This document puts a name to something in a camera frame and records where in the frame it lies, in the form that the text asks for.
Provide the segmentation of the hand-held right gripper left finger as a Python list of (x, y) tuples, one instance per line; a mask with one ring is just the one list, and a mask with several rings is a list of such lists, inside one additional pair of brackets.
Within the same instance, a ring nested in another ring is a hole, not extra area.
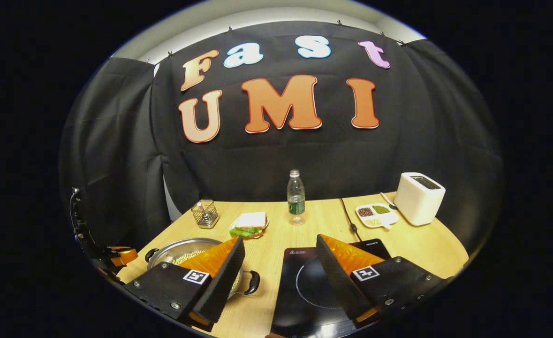
[(184, 325), (210, 331), (242, 275), (241, 236), (225, 242), (189, 238), (149, 249), (124, 268), (125, 289)]

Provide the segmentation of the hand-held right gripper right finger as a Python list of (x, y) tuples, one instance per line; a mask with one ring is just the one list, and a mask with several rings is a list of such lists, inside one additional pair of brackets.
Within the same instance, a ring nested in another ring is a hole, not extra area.
[(372, 240), (354, 245), (316, 237), (318, 258), (339, 306), (355, 324), (385, 323), (420, 306), (455, 278), (426, 269), (396, 251), (373, 251)]

